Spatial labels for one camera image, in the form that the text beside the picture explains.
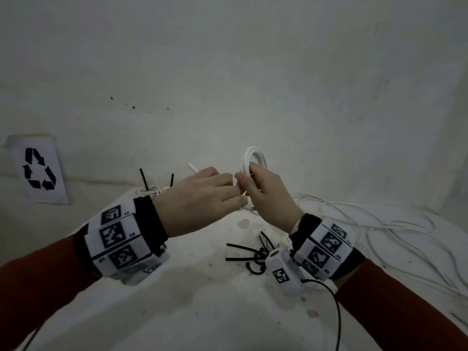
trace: recycling symbol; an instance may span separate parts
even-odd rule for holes
[[[49,166],[46,167],[44,171],[49,177],[50,181],[43,180],[41,183],[38,180],[32,180],[33,172],[31,170],[30,165],[32,165],[33,163],[33,156],[39,165],[45,166],[45,159],[43,156],[41,156],[41,154],[39,154],[36,148],[26,148],[25,160],[27,164],[23,166],[25,178],[27,179],[27,181],[33,188],[38,188],[38,189],[45,188],[47,191],[55,189],[55,183],[57,182],[57,179]]]

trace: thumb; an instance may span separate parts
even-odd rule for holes
[[[255,199],[261,195],[257,185],[255,185],[255,181],[250,177],[250,175],[246,175],[243,172],[237,172],[234,177],[236,177],[237,181],[242,185],[251,198]]]

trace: white table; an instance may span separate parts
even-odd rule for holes
[[[366,207],[383,219],[417,219],[409,209]],[[438,237],[453,250],[463,273],[468,266],[464,253],[468,234],[433,218],[439,225]],[[310,286],[289,299],[270,272],[250,275],[244,263],[224,260],[226,256],[250,256],[227,247],[227,242],[260,248],[260,231],[274,244],[286,242],[285,233],[244,210],[199,232],[170,239],[169,261],[143,283],[128,287],[101,279],[50,318],[30,350],[334,350],[337,312],[325,289]],[[395,265],[436,279],[424,264],[382,233],[372,237]],[[448,256],[422,237],[410,238],[456,281]],[[357,247],[369,256],[364,240]],[[449,314],[459,308],[453,296],[401,275],[398,279],[467,331]],[[468,319],[467,312],[460,313]],[[379,350],[344,308],[340,349]]]

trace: right hand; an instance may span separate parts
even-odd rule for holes
[[[304,212],[297,206],[281,178],[272,171],[251,162],[250,175],[237,172],[237,186],[252,199],[258,214],[269,224],[290,233]]]

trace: hand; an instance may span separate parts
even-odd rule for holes
[[[269,224],[290,233],[304,212],[297,206],[281,178],[266,168],[251,162],[250,175],[237,172],[237,186],[247,191],[258,214]]]
[[[207,167],[153,197],[166,234],[171,238],[204,228],[247,204],[231,174]]]

